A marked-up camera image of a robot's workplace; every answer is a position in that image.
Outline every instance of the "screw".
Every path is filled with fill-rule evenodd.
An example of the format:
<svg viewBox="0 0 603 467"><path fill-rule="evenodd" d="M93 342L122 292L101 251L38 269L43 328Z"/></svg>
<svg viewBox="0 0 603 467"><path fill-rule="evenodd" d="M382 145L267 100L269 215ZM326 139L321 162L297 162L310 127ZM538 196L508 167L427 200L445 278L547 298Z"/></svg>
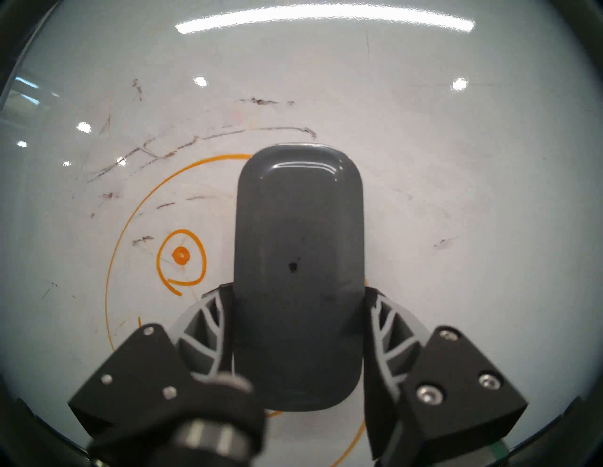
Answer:
<svg viewBox="0 0 603 467"><path fill-rule="evenodd" d="M167 400L173 399L177 395L178 391L176 391L176 388L174 386L168 386L163 388L163 397L165 397Z"/></svg>
<svg viewBox="0 0 603 467"><path fill-rule="evenodd" d="M446 340L454 340L454 341L458 340L458 334L456 334L455 332L450 331L448 329L444 329L443 331L440 331L440 337L442 337L443 339L446 339Z"/></svg>
<svg viewBox="0 0 603 467"><path fill-rule="evenodd" d="M418 399L429 406L439 406L444 401L444 395L435 386L423 384L417 389Z"/></svg>
<svg viewBox="0 0 603 467"><path fill-rule="evenodd" d="M502 383L500 379L498 379L494 375L490 375L488 373L484 373L479 377L479 384L484 386L486 389L497 390L500 389Z"/></svg>

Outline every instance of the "white surface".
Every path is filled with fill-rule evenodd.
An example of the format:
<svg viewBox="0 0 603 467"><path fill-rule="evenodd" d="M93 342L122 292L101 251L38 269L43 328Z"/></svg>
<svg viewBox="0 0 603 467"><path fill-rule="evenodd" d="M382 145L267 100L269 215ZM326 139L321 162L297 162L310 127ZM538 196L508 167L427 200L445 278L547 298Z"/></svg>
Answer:
<svg viewBox="0 0 603 467"><path fill-rule="evenodd" d="M136 207L203 158L316 141L344 151L362 175L370 284L430 329L460 328L529 400L508 436L514 445L586 394L601 365L594 71L545 2L389 4L469 20L469 32L358 18L175 27L278 5L65 1L50 18L18 73L37 87L15 81L0 113L7 384L84 445L66 402L111 352L107 271ZM276 127L286 129L266 129ZM231 134L212 137L222 133ZM136 150L164 157L180 146L156 161ZM138 317L169 326L232 279L243 163L183 172L136 212L108 283L115 345ZM155 256L182 228L202 241L207 274L177 296ZM143 237L152 239L133 245ZM162 261L164 272L193 280L202 260L180 241L191 262ZM358 430L361 401L359 388L325 413L271 419L259 464L331 465ZM364 434L342 465L367 464Z"/></svg>

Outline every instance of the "orange arc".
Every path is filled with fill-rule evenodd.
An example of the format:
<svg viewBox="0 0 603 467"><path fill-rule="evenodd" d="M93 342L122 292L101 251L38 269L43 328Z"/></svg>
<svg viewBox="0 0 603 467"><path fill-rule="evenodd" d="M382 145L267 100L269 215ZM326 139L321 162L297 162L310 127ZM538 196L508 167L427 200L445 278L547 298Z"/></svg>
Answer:
<svg viewBox="0 0 603 467"><path fill-rule="evenodd" d="M350 454L352 452L352 449L354 449L354 446L356 446L358 441L360 441L360 437L364 433L364 429L366 427L367 427L367 423L363 420L362 423L360 424L360 428L358 428L358 432L356 433L356 436L354 437L354 439L352 440L350 445L347 447L347 449L341 455L341 457L339 459L337 459L335 461L335 463L331 464L331 467L335 467L336 465L339 465L348 456L348 454Z"/></svg>
<svg viewBox="0 0 603 467"><path fill-rule="evenodd" d="M165 246L166 243L168 243L168 240L170 238L172 238L174 235L177 235L177 234L188 235L190 238L192 238L194 240L194 242L197 244L197 248L199 248L199 251L201 252L201 258L203 258L203 270L201 271L201 275L199 276L199 278L194 281L176 281L173 279L166 280L166 278L163 276L163 272L161 272L160 262L161 262L161 253L163 251L163 247ZM178 296L182 296L182 292L180 292L179 290L176 290L170 284L176 284L177 286L196 286L198 283L200 283L203 280L203 278L205 277L206 271L207 271L207 256L205 255L205 249L203 248L203 244L201 243L201 240L199 240L199 238L193 232L191 232L190 230L187 230L185 228L181 228L178 230L174 230L170 235L165 237L165 240L163 241L163 243L159 247L159 251L157 252L157 272L159 273L159 278L161 279L161 282L163 282L163 285L165 285L172 293L175 293Z"/></svg>
<svg viewBox="0 0 603 467"><path fill-rule="evenodd" d="M130 225L130 222L134 218L134 216L136 216L136 213L138 212L140 207L162 185L169 182L174 177L180 175L182 172L186 172L187 170L192 169L193 167L198 167L203 164L209 164L210 162L216 162L218 160L247 160L250 157L251 157L251 154L222 154L222 155L215 155L213 157L201 159L201 160L198 160L197 162L193 162L192 164L187 165L183 169L180 169L178 172L170 175L168 178L163 180L159 185L157 185L155 188L153 188L152 191L147 196L145 196L145 198L140 202L140 204L136 207L136 209L134 209L134 212L128 219L128 222L125 223L125 226L124 226L123 230L121 231L121 234L119 234L119 238L117 239L117 243L115 244L115 248L113 249L113 255L111 256L111 261L109 262L109 270L107 271L107 282L105 284L105 323L107 325L107 335L109 337L109 344L111 344L111 350L115 350L115 347L113 346L113 341L111 340L111 331L109 330L109 315L107 313L107 299L109 297L109 277L111 276L111 268L113 267L113 260L115 259L115 254L117 253L117 249L119 248L119 243L121 242L121 239L124 236L125 230Z"/></svg>

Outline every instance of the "small orange circle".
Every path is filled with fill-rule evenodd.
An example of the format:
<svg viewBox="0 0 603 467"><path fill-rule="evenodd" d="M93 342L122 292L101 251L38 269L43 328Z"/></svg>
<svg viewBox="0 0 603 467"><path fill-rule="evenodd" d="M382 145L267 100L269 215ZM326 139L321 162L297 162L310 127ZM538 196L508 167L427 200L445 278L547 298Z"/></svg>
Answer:
<svg viewBox="0 0 603 467"><path fill-rule="evenodd" d="M184 266L191 259L191 254L185 247L179 246L172 253L172 258L174 258L177 265Z"/></svg>

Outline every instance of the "orange circle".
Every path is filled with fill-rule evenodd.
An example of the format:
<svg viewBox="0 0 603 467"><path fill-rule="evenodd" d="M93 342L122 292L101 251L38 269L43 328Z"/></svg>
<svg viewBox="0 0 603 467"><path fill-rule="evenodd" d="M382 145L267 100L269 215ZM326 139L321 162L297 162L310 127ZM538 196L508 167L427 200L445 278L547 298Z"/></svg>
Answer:
<svg viewBox="0 0 603 467"><path fill-rule="evenodd" d="M174 258L177 265L184 266L191 259L191 254L185 247L179 246L172 252L172 258Z"/></svg>
<svg viewBox="0 0 603 467"><path fill-rule="evenodd" d="M163 251L163 247L165 246L166 243L168 243L168 240L170 238L172 238L174 235L178 235L178 234L188 235L191 239L193 239L193 241L197 245L197 248L199 249L199 253L201 253L201 258L203 259L203 270L201 271L201 275L199 276L199 278L194 281L177 281L174 279L166 279L163 276L163 272L161 272L160 260L161 260L161 253ZM166 237L166 239L163 241L163 243L159 247L159 251L157 252L157 273L159 274L159 278L161 279L161 282L163 282L163 285L165 285L170 290L170 292L172 292L178 296L182 296L182 292L177 291L170 284L175 284L177 286L186 286L186 287L196 286L198 283L200 283L203 280L203 278L205 277L206 271L207 271L207 256L205 255L205 249L203 248L203 244L201 243L201 240L199 240L199 238L190 230L181 228L181 229L173 231L170 235L168 235Z"/></svg>

